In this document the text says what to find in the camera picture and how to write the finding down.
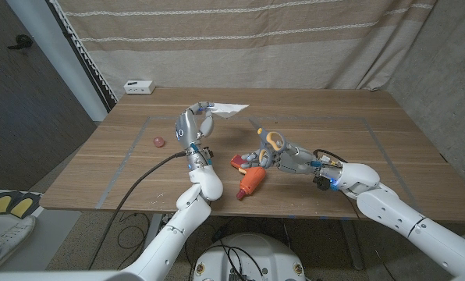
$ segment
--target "white cloth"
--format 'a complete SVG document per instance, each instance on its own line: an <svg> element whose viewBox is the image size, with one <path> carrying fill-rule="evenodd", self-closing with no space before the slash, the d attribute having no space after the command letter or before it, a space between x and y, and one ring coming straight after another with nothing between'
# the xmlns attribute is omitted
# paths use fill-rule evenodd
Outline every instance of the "white cloth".
<svg viewBox="0 0 465 281"><path fill-rule="evenodd" d="M242 111L246 107L248 107L248 105L214 103L214 106L209 107L209 109L210 112L221 116L222 118L229 118Z"/></svg>

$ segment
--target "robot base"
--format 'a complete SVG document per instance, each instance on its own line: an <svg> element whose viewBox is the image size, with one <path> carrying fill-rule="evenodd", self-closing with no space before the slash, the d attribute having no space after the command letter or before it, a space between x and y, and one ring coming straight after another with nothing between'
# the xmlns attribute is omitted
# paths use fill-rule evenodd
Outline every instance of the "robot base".
<svg viewBox="0 0 465 281"><path fill-rule="evenodd" d="M305 281L302 263L298 256L285 244L272 237L259 233L237 233L223 238L222 242L225 246L239 247L250 254L260 266L266 281ZM212 248L198 258L193 280L240 280L229 264L220 241L211 246ZM261 281L261 274L254 262L242 251L236 249L236 252L240 256L243 267L243 278ZM238 257L233 251L230 252L230 257L239 271Z"/></svg>

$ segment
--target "robot finger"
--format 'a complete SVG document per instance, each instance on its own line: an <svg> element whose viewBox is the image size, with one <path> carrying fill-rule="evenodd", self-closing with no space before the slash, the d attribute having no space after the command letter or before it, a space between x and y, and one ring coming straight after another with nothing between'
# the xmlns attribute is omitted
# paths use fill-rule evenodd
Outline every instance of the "robot finger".
<svg viewBox="0 0 465 281"><path fill-rule="evenodd" d="M242 160L247 160L248 162L251 162L251 161L256 160L258 158L259 153L260 153L260 149L257 149L256 151L254 151L252 153L245 154L245 155L241 156L241 158L242 158Z"/></svg>
<svg viewBox="0 0 465 281"><path fill-rule="evenodd" d="M269 161L271 161L271 160L268 159L268 157L265 157L265 156L264 156L264 157L262 158L262 161L260 162L260 167L266 168Z"/></svg>
<svg viewBox="0 0 465 281"><path fill-rule="evenodd" d="M253 167L258 167L258 166L259 166L258 161L241 164L241 168L243 169L248 169L248 168L253 168Z"/></svg>

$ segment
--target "striped curtain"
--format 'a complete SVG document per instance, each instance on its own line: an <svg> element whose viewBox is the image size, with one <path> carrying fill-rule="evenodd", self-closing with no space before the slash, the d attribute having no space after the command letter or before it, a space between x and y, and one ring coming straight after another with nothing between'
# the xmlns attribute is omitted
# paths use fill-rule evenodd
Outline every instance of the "striped curtain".
<svg viewBox="0 0 465 281"><path fill-rule="evenodd" d="M120 97L157 87L373 90L435 0L59 0Z"/></svg>

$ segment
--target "wooden table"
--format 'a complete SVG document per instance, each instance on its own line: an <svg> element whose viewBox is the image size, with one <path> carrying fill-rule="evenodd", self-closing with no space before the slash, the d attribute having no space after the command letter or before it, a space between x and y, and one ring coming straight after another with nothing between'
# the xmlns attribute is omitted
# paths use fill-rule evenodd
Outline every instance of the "wooden table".
<svg viewBox="0 0 465 281"><path fill-rule="evenodd" d="M257 149L248 122L259 119L308 150L323 148L348 162L371 166L382 182L431 219L465 222L465 183L386 91L273 89L157 89L125 95L41 199L50 209L114 210L133 182L162 159L181 151L176 117L197 101L250 104L231 119L215 118L203 139L215 156L224 194L212 215L356 218L340 192L321 191L312 176L269 169L253 196L235 198L243 175L229 164ZM165 139L156 148L153 139ZM123 211L166 213L191 186L185 158L174 159L143 180Z"/></svg>

